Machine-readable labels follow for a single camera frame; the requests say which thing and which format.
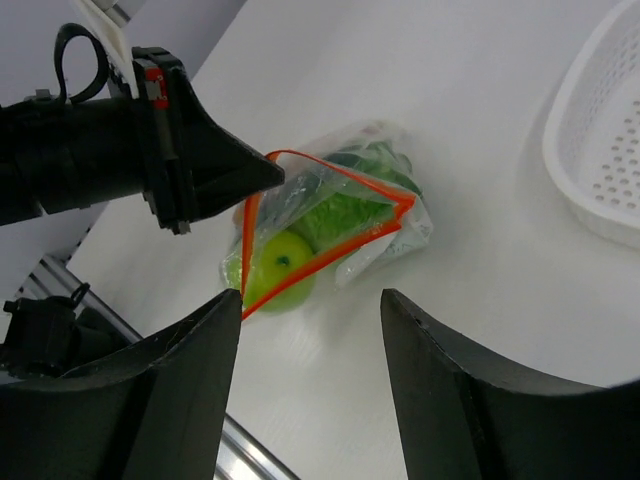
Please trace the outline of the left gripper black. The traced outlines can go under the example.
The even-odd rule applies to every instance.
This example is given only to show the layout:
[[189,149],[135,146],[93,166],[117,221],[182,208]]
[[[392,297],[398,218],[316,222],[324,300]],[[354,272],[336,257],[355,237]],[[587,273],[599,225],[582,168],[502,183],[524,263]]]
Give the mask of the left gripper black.
[[195,220],[284,183],[281,167],[209,116],[177,57],[161,47],[132,53],[142,195],[161,228],[184,235]]

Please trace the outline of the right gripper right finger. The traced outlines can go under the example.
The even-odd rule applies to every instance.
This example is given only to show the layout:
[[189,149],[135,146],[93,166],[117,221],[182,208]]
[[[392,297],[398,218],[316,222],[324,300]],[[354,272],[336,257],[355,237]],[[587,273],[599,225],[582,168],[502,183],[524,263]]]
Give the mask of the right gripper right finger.
[[635,479],[639,384],[601,388],[510,360],[395,289],[383,342],[411,479]]

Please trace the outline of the clear zip bag orange seal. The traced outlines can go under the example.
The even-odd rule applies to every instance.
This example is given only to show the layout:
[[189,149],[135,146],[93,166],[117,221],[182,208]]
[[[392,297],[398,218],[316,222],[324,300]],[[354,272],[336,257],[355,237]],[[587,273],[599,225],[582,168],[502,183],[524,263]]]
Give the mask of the clear zip bag orange seal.
[[242,294],[242,316],[290,311],[318,277],[344,287],[426,247],[433,223],[413,153],[409,131],[383,120],[269,153],[285,181],[236,207],[220,264],[224,284]]

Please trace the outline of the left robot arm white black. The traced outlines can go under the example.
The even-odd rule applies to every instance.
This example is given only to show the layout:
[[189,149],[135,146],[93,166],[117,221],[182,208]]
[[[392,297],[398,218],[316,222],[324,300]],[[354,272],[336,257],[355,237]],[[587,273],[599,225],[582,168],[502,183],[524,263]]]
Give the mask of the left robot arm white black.
[[141,194],[159,225],[187,233],[284,171],[216,124],[180,60],[133,49],[126,83],[97,38],[94,79],[80,93],[40,90],[1,111],[5,225]]

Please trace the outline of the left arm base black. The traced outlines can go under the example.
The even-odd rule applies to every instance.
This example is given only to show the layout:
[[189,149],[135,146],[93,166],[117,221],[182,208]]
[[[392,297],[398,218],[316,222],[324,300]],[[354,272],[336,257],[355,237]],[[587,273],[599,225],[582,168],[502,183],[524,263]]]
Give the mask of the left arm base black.
[[9,315],[1,342],[3,385],[58,378],[141,340],[87,283],[67,295],[7,300],[3,312]]

